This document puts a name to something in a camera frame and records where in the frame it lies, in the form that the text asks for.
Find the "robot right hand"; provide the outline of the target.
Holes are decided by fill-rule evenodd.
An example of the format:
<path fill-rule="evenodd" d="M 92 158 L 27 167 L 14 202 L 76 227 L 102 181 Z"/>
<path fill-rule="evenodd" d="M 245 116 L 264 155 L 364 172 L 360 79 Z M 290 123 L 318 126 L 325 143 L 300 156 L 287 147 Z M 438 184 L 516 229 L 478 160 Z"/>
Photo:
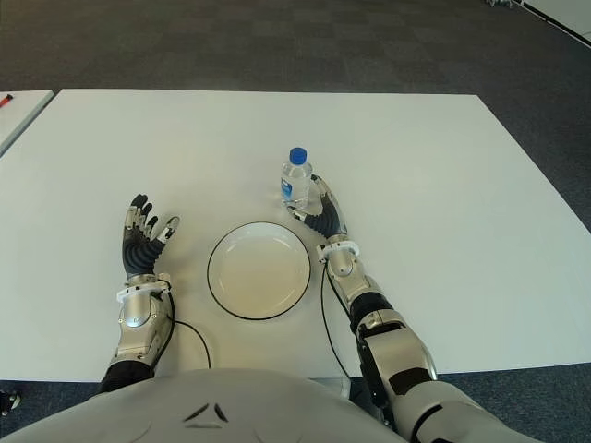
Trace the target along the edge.
<path fill-rule="evenodd" d="M 344 216 L 341 213 L 338 199 L 332 193 L 327 183 L 318 175 L 311 175 L 311 182 L 319 191 L 321 211 L 311 214 L 295 206 L 288 205 L 288 212 L 303 222 L 308 228 L 323 236 L 326 240 L 333 237 L 345 239 L 348 237 Z"/>

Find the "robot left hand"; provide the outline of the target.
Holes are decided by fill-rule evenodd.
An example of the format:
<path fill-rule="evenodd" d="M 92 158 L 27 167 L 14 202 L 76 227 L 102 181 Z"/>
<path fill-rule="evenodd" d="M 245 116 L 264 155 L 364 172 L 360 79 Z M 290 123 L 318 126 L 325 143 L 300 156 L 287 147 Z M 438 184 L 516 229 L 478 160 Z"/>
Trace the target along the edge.
<path fill-rule="evenodd" d="M 180 223 L 180 218 L 174 216 L 153 235 L 152 231 L 158 217 L 149 217 L 151 209 L 152 204 L 148 196 L 138 194 L 132 199 L 126 212 L 122 236 L 122 262 L 129 279 L 154 273 L 156 261 Z"/>

